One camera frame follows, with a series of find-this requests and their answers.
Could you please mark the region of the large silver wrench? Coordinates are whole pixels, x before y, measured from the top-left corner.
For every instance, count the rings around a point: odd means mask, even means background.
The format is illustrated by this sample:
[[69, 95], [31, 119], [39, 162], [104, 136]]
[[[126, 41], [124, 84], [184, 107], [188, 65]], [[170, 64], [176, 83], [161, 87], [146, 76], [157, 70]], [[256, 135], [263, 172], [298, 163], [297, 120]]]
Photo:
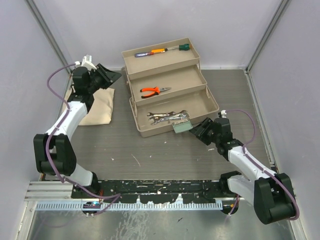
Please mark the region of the large silver wrench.
[[152, 121], [151, 125], [156, 125], [161, 122], [183, 120], [183, 119], [187, 119], [188, 117], [189, 117], [188, 113], [176, 113], [176, 114], [167, 115], [167, 116], [152, 116], [148, 120]]

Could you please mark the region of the brown translucent toolbox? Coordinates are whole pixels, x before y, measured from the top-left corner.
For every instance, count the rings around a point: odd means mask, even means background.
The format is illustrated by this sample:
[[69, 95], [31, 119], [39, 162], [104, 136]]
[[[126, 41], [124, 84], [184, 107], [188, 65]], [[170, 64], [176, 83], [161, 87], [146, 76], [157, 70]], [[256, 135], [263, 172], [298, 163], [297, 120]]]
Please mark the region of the brown translucent toolbox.
[[182, 133], [219, 111], [188, 37], [122, 52], [129, 104], [142, 137]]

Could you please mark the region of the green handled screwdriver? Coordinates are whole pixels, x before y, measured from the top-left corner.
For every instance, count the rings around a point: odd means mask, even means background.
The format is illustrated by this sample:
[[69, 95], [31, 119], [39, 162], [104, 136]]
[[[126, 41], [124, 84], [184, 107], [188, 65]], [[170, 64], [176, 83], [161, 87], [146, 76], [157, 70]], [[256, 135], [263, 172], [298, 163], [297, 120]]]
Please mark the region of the green handled screwdriver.
[[188, 43], [166, 48], [167, 51], [173, 51], [173, 50], [188, 51], [190, 49], [191, 49], [191, 47], [190, 47], [190, 44], [188, 44]]

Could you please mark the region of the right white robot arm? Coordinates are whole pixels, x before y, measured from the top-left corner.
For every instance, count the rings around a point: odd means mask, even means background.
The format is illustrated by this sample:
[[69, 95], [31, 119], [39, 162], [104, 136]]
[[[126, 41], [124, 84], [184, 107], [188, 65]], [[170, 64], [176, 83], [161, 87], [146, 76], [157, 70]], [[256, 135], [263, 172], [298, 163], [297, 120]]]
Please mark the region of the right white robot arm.
[[207, 117], [190, 132], [207, 146], [215, 144], [217, 152], [240, 170], [221, 175], [219, 191], [223, 196], [243, 197], [265, 225], [300, 217], [290, 177], [263, 165], [249, 152], [247, 144], [234, 138], [226, 110], [214, 120]]

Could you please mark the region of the yellow handled tool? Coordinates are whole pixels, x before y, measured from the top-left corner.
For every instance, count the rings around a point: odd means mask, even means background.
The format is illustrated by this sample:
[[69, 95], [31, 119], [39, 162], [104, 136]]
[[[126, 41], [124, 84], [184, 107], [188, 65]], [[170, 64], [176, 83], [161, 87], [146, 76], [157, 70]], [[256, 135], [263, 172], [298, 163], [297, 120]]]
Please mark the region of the yellow handled tool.
[[168, 49], [167, 48], [158, 48], [158, 49], [153, 49], [150, 51], [150, 54], [151, 55], [154, 55], [154, 54], [161, 54], [161, 53], [165, 53], [167, 52]]

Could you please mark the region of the small silver wrench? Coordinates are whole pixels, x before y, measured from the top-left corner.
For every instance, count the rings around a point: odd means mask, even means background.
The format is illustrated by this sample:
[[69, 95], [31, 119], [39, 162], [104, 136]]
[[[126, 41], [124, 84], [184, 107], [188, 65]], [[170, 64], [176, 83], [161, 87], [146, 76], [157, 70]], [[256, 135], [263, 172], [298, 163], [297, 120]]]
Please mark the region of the small silver wrench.
[[176, 116], [181, 116], [181, 115], [185, 115], [188, 112], [186, 110], [182, 110], [180, 112], [165, 112], [165, 113], [152, 113], [152, 112], [148, 112], [146, 114], [147, 117], [150, 118], [156, 118], [156, 119], [160, 119], [160, 118], [170, 118], [170, 117], [176, 117]]

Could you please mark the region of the orange handled pliers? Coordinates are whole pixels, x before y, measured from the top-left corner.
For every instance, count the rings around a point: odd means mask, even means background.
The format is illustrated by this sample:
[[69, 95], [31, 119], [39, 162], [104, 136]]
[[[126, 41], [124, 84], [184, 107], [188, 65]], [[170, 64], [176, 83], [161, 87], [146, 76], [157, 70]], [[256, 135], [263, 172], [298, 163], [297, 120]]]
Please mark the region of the orange handled pliers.
[[149, 92], [149, 94], [142, 95], [141, 98], [142, 99], [147, 99], [147, 98], [151, 98], [151, 97], [154, 97], [154, 96], [158, 96], [160, 93], [169, 91], [171, 89], [172, 89], [171, 87], [153, 87], [153, 88], [148, 87], [148, 88], [142, 88], [140, 90], [141, 93]]

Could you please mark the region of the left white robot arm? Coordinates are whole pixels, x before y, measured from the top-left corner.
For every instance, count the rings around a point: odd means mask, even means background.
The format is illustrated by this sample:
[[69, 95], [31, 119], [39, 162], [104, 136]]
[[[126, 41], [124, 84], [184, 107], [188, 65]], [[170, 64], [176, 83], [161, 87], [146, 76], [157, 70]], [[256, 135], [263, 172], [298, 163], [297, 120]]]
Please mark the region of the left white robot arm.
[[98, 198], [101, 196], [98, 177], [77, 163], [71, 138], [90, 112], [95, 101], [94, 93], [109, 88], [121, 74], [100, 63], [94, 64], [91, 55], [85, 55], [82, 61], [76, 61], [67, 67], [73, 68], [72, 91], [68, 99], [64, 99], [52, 88], [49, 89], [63, 101], [65, 109], [46, 133], [36, 134], [33, 138], [36, 169], [39, 173], [55, 176], [62, 183], [68, 182], [82, 189], [88, 198]]

